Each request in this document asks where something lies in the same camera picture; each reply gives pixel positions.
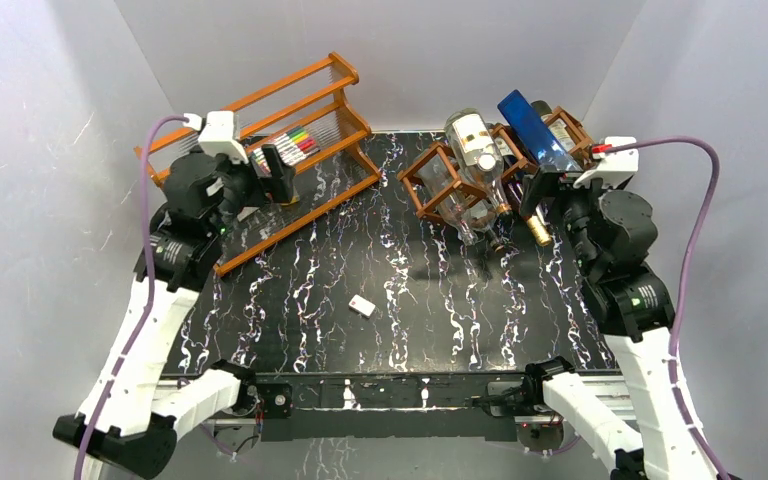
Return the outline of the blue square bottle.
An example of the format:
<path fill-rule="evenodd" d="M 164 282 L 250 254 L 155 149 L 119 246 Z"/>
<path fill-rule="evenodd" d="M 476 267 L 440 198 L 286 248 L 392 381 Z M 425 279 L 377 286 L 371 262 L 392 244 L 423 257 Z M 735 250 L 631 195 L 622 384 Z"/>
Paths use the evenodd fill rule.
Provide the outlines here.
<path fill-rule="evenodd" d="M 539 166 L 553 166 L 562 172 L 581 171 L 519 90 L 511 91 L 497 108 Z"/>

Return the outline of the clear bottle black cap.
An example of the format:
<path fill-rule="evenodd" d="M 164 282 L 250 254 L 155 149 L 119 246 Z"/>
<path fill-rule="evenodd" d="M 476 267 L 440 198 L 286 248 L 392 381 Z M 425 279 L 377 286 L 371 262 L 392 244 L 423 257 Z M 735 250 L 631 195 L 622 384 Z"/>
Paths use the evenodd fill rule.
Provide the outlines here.
<path fill-rule="evenodd" d="M 467 208 L 466 224 L 477 237 L 484 239 L 494 252 L 500 252 L 505 248 L 500 234 L 498 215 L 489 202 L 481 200 Z"/>

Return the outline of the dark bottle gold cap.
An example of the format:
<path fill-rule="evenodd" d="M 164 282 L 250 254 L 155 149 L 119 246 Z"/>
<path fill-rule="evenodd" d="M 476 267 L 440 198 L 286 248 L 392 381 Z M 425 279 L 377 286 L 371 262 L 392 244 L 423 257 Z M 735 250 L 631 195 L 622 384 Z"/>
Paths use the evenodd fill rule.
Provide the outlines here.
<path fill-rule="evenodd" d="M 516 180 L 511 181 L 508 184 L 508 189 L 512 197 L 516 200 L 516 202 L 519 205 L 522 205 L 522 201 L 524 198 L 524 189 L 522 187 L 522 184 Z M 545 221 L 542 217 L 542 213 L 540 212 L 539 208 L 537 208 L 533 214 L 530 214 L 528 216 L 526 216 L 525 214 L 521 214 L 521 216 L 525 220 L 527 226 L 529 227 L 529 230 L 531 231 L 532 235 L 535 238 L 536 243 L 539 246 L 547 246 L 553 243 L 553 238 L 547 229 L 547 226 L 545 224 Z"/>

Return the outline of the small white card box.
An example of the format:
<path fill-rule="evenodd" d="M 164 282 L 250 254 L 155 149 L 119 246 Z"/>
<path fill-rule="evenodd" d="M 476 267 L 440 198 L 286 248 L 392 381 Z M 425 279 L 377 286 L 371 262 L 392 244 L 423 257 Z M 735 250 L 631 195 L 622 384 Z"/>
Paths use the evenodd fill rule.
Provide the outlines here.
<path fill-rule="evenodd" d="M 349 301 L 349 307 L 359 315 L 370 318 L 376 310 L 376 305 L 360 295 L 354 295 Z"/>

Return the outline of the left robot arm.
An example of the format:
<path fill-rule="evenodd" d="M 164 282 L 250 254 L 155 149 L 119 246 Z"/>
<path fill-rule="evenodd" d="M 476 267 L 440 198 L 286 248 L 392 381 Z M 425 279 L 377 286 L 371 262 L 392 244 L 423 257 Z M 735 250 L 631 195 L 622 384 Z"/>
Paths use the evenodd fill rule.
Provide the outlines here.
<path fill-rule="evenodd" d="M 259 420 L 288 416 L 288 385 L 261 383 L 252 369 L 229 360 L 165 395 L 157 388 L 174 339 L 222 255 L 230 223 L 248 207 L 288 200 L 294 176 L 270 144 L 242 162 L 193 149 L 172 163 L 121 329 L 78 411 L 57 419 L 57 440 L 81 457 L 153 479 L 178 442 L 219 412 Z"/>

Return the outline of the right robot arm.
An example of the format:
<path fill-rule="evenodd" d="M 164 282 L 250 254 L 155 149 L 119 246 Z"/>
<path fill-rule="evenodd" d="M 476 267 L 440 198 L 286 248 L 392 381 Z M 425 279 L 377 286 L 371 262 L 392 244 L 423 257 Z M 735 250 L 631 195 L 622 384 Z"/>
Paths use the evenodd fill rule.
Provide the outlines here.
<path fill-rule="evenodd" d="M 658 231 L 651 205 L 637 194 L 580 174 L 541 167 L 521 201 L 527 212 L 552 202 L 574 247 L 585 305 L 614 354 L 636 424 L 592 393 L 562 357 L 532 363 L 521 388 L 525 405 L 566 420 L 611 479 L 729 479 L 715 459 L 688 394 L 678 355 L 679 319 L 662 280 L 646 263 Z"/>

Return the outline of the brown wooden wine rack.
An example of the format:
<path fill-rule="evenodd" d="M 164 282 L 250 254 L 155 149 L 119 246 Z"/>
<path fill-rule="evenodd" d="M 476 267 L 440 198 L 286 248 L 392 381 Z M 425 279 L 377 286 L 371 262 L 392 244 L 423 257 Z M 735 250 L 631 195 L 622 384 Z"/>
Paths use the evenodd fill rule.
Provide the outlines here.
<path fill-rule="evenodd" d="M 513 128 L 488 126 L 478 110 L 467 108 L 447 119 L 444 134 L 443 142 L 432 143 L 398 174 L 417 217 L 484 231 L 517 212 L 504 187 L 534 173 L 537 163 Z"/>

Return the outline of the clear glass bottle white label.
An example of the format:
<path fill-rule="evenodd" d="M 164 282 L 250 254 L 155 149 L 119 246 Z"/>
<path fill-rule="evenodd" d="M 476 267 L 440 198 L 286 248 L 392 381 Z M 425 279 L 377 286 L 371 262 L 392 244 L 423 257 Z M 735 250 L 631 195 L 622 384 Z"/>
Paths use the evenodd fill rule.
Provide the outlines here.
<path fill-rule="evenodd" d="M 505 162 L 480 113 L 474 108 L 453 113 L 444 133 L 461 175 L 485 193 L 497 215 L 510 217 L 512 207 L 502 185 Z"/>

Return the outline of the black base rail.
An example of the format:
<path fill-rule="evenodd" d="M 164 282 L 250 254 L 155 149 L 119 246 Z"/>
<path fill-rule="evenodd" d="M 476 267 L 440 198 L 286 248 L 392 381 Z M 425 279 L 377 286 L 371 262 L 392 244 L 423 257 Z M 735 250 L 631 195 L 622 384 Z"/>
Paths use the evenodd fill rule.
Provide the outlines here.
<path fill-rule="evenodd" d="M 262 439 L 478 437 L 512 442 L 520 428 L 555 426 L 543 407 L 478 397 L 517 388 L 520 372 L 283 374 L 258 379 L 265 397 Z"/>

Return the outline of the pack of coloured markers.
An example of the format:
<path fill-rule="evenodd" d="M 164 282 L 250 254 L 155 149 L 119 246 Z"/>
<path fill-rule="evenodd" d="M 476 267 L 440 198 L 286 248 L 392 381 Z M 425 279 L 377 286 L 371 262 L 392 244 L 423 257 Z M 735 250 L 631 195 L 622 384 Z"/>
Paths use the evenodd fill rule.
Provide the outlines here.
<path fill-rule="evenodd" d="M 271 138 L 281 161 L 294 167 L 320 151 L 319 142 L 306 127 L 297 126 Z"/>

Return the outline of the orange wooden shelf rack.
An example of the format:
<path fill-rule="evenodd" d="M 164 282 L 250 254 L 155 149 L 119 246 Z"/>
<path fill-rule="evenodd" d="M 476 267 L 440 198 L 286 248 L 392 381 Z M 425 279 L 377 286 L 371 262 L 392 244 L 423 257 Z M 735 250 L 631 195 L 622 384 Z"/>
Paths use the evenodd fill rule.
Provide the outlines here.
<path fill-rule="evenodd" d="M 371 128 L 346 94 L 358 80 L 330 53 L 138 148 L 164 196 L 157 273 L 226 275 L 378 182 L 362 149 Z"/>

